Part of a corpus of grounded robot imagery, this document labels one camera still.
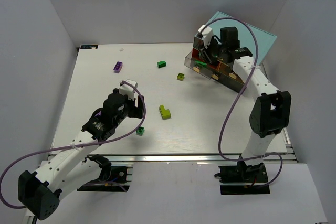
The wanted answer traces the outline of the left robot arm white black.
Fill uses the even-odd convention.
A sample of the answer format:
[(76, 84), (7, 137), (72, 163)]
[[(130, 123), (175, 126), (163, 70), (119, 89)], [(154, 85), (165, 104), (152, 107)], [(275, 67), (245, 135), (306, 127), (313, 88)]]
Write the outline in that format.
[(115, 133), (125, 118), (145, 116), (144, 97), (133, 88), (120, 87), (96, 109), (68, 150), (60, 151), (34, 172), (24, 171), (18, 179), (19, 201), (38, 219), (51, 216), (72, 191), (86, 183), (104, 184), (117, 180), (111, 162), (100, 154), (91, 156)]

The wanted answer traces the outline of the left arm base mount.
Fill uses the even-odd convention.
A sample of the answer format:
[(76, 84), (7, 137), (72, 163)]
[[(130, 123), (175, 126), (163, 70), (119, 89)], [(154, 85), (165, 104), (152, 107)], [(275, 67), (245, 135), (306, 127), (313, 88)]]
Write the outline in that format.
[(88, 164), (90, 167), (97, 164), (98, 175), (78, 188), (77, 191), (126, 193), (129, 190), (132, 167), (113, 166), (109, 159), (100, 154), (87, 156), (82, 163)]

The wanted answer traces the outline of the lime small lego brick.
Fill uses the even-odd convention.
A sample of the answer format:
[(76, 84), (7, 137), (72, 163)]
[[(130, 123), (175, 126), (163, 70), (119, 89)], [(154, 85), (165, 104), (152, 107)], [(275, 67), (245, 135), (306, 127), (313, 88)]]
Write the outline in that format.
[(184, 75), (183, 73), (179, 73), (179, 74), (177, 75), (177, 80), (179, 80), (179, 81), (183, 81), (183, 80), (184, 80), (184, 77), (185, 77), (185, 75)]

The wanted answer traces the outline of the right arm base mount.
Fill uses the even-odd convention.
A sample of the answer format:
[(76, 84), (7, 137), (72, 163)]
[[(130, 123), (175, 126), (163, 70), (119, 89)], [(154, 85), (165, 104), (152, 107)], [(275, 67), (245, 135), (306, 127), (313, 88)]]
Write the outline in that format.
[(214, 175), (220, 181), (222, 195), (269, 195), (268, 175), (264, 163), (247, 166), (238, 162), (233, 166), (219, 166)]

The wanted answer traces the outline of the lime L-shaped lego brick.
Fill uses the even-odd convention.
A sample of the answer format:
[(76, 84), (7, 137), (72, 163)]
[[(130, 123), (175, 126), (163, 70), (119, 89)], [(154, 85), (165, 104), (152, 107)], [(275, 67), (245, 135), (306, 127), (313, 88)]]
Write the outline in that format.
[(164, 105), (159, 106), (159, 112), (161, 114), (162, 119), (170, 119), (171, 118), (171, 113), (169, 109), (166, 109)]

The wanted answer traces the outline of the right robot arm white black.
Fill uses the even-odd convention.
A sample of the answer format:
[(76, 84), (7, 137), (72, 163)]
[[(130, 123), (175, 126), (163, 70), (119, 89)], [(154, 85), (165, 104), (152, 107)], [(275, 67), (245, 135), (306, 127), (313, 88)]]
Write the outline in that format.
[(264, 167), (264, 157), (271, 141), (289, 124), (291, 95), (274, 86), (257, 65), (256, 54), (240, 46), (238, 29), (224, 27), (218, 39), (208, 25), (202, 25), (198, 36), (203, 40), (201, 56), (210, 63), (215, 61), (231, 67), (244, 85), (237, 97), (245, 90), (251, 94), (254, 106), (249, 115), (251, 135), (247, 146), (235, 160), (234, 173), (249, 176)]

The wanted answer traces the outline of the dark green square lego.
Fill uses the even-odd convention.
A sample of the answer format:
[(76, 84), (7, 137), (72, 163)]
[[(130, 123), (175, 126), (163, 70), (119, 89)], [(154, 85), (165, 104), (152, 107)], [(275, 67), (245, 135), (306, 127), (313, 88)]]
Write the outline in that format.
[(143, 133), (145, 131), (145, 128), (144, 127), (139, 127), (137, 130), (136, 130), (136, 134), (139, 135), (139, 136), (142, 136)]

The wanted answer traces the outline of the transparent drawer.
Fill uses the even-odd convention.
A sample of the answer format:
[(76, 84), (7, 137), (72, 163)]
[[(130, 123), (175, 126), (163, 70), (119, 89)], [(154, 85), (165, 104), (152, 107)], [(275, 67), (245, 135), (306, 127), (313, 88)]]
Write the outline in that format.
[(214, 72), (214, 69), (212, 69), (207, 63), (193, 58), (192, 52), (184, 58), (184, 65), (208, 79), (219, 80), (219, 75)]

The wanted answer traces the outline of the green lego brick top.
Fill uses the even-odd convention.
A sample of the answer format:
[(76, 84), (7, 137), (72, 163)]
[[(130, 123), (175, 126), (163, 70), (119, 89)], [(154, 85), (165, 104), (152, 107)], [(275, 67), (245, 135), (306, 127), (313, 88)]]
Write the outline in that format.
[(163, 67), (166, 67), (166, 62), (165, 61), (159, 61), (159, 62), (157, 62), (157, 67), (159, 69), (163, 68)]

